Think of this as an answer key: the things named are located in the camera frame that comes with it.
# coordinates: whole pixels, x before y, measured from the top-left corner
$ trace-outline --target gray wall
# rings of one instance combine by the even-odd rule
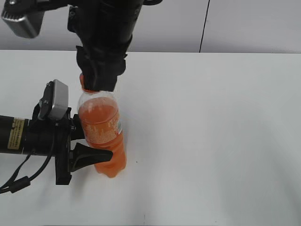
[[[202,52],[301,53],[300,0],[211,0]]]
[[[206,7],[207,0],[164,0],[157,6],[144,6],[130,50],[198,52]],[[67,18],[68,8],[46,12],[40,36],[33,40],[16,37],[0,21],[0,49],[75,50],[80,40],[67,31]]]
[[[164,0],[143,7],[130,51],[199,52],[209,0]],[[300,0],[210,0],[201,52],[301,53]],[[0,49],[75,50],[68,8],[45,14],[34,40],[0,21]]]

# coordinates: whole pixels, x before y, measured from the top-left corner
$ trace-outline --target black cylinder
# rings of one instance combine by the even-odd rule
[[[0,153],[48,155],[52,128],[31,131],[32,120],[0,116]]]
[[[28,119],[0,116],[0,152],[22,154]]]
[[[122,45],[130,41],[144,0],[101,0],[96,21],[102,45]]]

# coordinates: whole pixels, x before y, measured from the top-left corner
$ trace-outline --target yellow label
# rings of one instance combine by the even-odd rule
[[[25,123],[24,119],[14,118],[14,122],[8,140],[8,149],[12,149],[12,150],[19,149],[21,139],[22,139],[24,123]]]

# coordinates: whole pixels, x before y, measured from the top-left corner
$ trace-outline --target black cable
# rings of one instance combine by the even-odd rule
[[[46,168],[46,166],[48,165],[51,157],[53,156],[54,149],[55,149],[55,135],[56,135],[56,132],[55,132],[55,129],[54,129],[54,132],[52,134],[52,145],[51,145],[50,151],[47,155],[47,158],[45,159],[43,165],[38,169],[38,171],[29,178],[30,181],[34,180],[38,175],[41,174],[41,172]]]
[[[144,0],[144,5],[145,6],[154,6],[157,5],[159,3],[161,3],[163,0]]]
[[[9,192],[9,188],[4,188],[4,189],[0,190],[0,194],[6,193],[6,192]]]
[[[33,174],[30,178],[23,177],[19,180],[15,180],[18,176],[18,173],[20,171],[20,168],[24,165],[25,162],[30,158],[31,154],[27,155],[25,160],[21,163],[21,165],[15,170],[14,174],[11,176],[11,178],[2,186],[0,187],[0,194],[6,193],[6,192],[17,192],[27,186],[30,185],[30,182],[34,180],[38,175],[41,174],[41,172],[45,169],[45,167],[48,165],[55,149],[55,138],[56,138],[56,128],[54,128],[54,132],[52,134],[52,145],[50,148],[50,151],[47,155],[47,158],[45,159],[43,165],[38,169],[38,171]]]
[[[9,187],[9,186],[15,181],[15,179],[16,179],[17,176],[18,176],[18,173],[19,173],[21,167],[24,165],[24,163],[27,162],[27,160],[29,160],[29,158],[30,158],[31,155],[32,155],[32,154],[29,154],[29,155],[26,156],[25,160],[24,160],[24,161],[19,165],[19,167],[15,170],[15,172],[14,172],[13,175],[10,177],[10,179],[9,179],[3,186],[0,187],[0,190],[1,190],[1,189],[4,189],[4,188],[6,188],[6,187]]]

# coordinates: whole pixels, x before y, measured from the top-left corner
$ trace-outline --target screw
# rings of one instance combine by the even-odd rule
[[[70,13],[69,13],[69,18],[74,18],[74,16],[75,16],[75,12],[74,11],[71,11]]]
[[[16,0],[10,0],[10,1],[9,1],[9,4],[10,4],[10,5],[15,5],[16,3],[17,3]]]

